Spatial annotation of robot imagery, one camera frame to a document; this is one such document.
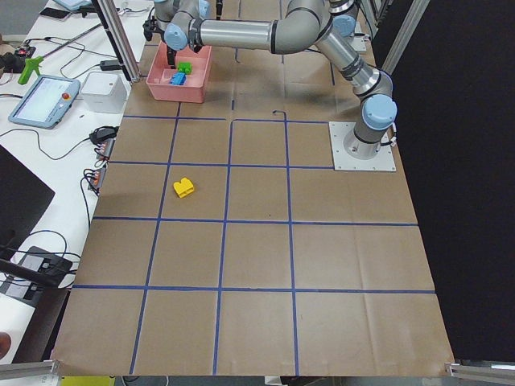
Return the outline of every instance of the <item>green clamp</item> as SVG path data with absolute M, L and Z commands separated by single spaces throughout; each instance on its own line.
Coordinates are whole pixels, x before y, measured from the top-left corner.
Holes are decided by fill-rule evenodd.
M 190 62 L 179 62 L 177 64 L 177 71 L 183 72 L 186 75 L 190 75 L 192 73 L 193 66 Z
M 22 75 L 18 79 L 18 83 L 27 84 L 33 71 L 35 71 L 36 74 L 41 75 L 39 73 L 39 64 L 41 62 L 43 62 L 42 56 L 38 56 L 37 58 L 26 58 L 25 68 L 23 69 Z

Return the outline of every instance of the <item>green handle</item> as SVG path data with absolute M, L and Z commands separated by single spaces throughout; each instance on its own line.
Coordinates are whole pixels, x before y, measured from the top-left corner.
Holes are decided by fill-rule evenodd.
M 26 58 L 25 68 L 23 69 L 22 75 L 18 79 L 18 83 L 27 84 L 33 71 L 35 71 L 36 74 L 41 75 L 39 73 L 39 64 L 41 62 L 43 62 L 43 57 L 41 56 L 38 56 L 37 58 Z

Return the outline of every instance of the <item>white table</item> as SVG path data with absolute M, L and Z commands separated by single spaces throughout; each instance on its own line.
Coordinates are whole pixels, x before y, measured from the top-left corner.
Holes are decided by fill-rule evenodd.
M 120 6 L 121 0 L 115 0 L 115 4 Z M 141 10 L 153 5 L 152 2 L 143 0 L 128 1 L 127 6 L 132 10 Z M 48 6 L 59 8 L 53 1 L 48 2 Z M 126 30 L 130 45 L 133 48 L 136 60 L 142 55 L 145 39 L 143 37 L 142 24 L 148 15 L 147 12 L 121 16 L 123 26 Z M 57 36 L 70 39 L 86 31 L 90 27 L 98 24 L 100 20 L 95 14 L 89 14 L 82 18 L 80 14 L 73 14 L 67 20 L 61 22 L 50 18 L 39 17 L 27 39 L 43 38 L 46 36 Z M 107 55 L 114 55 L 113 49 L 107 39 L 104 28 L 99 27 L 95 31 L 78 40 L 90 51 L 101 52 Z M 44 55 L 57 46 L 48 42 L 33 41 L 31 45 L 36 46 L 35 56 Z M 41 73 L 47 75 L 61 76 L 60 68 L 70 59 L 78 54 L 77 50 L 66 47 L 54 55 L 46 58 L 41 64 Z M 66 76 L 74 77 L 85 69 L 98 64 L 101 60 L 109 60 L 106 56 L 94 55 L 84 52 L 80 58 L 64 69 Z M 130 86 L 121 74 L 128 91 Z M 84 81 L 87 73 L 78 79 Z M 9 74 L 4 74 L 0 83 L 7 80 Z M 28 84 L 18 84 L 19 75 L 14 75 L 14 79 L 8 84 L 0 86 L 0 93 L 13 93 L 24 95 L 35 81 L 34 74 Z M 0 134 L 11 129 L 29 129 L 28 126 L 15 125 L 7 120 L 10 112 L 18 104 L 18 99 L 0 99 Z M 61 123 L 54 129 L 37 129 L 41 138 L 41 147 L 54 157 L 60 156 L 71 149 L 80 140 L 88 137 L 94 129 L 103 125 L 119 125 L 122 120 L 123 112 L 118 114 L 94 113 L 80 98 L 74 101 L 73 106 L 66 113 Z M 93 168 L 96 161 L 96 154 L 93 151 L 93 144 L 85 142 L 69 156 L 59 161 L 52 161 L 42 154 L 37 147 L 35 133 L 14 132 L 0 138 L 0 144 L 9 150 L 19 161 L 43 180 L 55 193 L 49 208 L 43 217 L 36 224 L 34 231 L 49 229 L 61 233 L 68 242 L 68 251 L 81 254 L 84 247 L 86 236 L 88 235 L 88 221 L 84 199 L 80 191 L 79 181 L 82 178 L 82 171 L 85 168 Z M 88 200 L 90 213 L 93 214 L 97 204 L 97 197 L 84 190 Z M 47 251 L 58 252 L 63 250 L 63 241 L 57 235 L 51 233 L 40 233 L 28 238 L 20 247 L 21 250 L 28 250 L 36 245 Z M 18 262 L 23 253 L 16 253 L 12 261 Z M 69 260 L 76 261 L 76 258 L 69 257 Z M 61 286 L 65 287 L 72 283 L 73 276 L 68 275 L 63 280 Z M 0 325 L 0 331 L 7 332 L 12 339 L 12 346 L 8 355 L 0 360 L 0 364 L 10 363 L 17 351 L 21 338 L 27 328 L 27 324 L 32 316 L 34 309 L 21 302 L 0 295 L 0 315 L 9 315 L 9 318 L 1 319 L 4 321 Z

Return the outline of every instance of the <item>brown round object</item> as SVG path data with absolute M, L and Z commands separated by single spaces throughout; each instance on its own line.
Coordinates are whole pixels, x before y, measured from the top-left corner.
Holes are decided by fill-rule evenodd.
M 0 332 L 0 359 L 7 355 L 10 349 L 10 336 L 6 332 Z

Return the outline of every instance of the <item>white mounting plate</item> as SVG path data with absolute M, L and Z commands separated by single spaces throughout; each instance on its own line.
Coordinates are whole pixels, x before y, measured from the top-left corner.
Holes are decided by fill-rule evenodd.
M 355 33 L 361 34 L 361 25 L 360 22 L 356 22 L 356 29 L 354 30 Z M 350 38 L 350 43 L 352 48 L 354 48 L 359 53 L 363 54 L 367 52 L 367 46 L 365 45 L 365 39 L 363 36 L 353 36 Z
M 356 122 L 329 122 L 329 133 L 331 134 L 332 160 L 335 170 L 346 171 L 389 171 L 397 170 L 393 160 L 392 148 L 382 146 L 379 153 L 372 159 L 357 159 L 347 153 L 344 149 L 345 135 L 352 129 Z M 382 141 L 387 142 L 388 134 L 385 133 Z

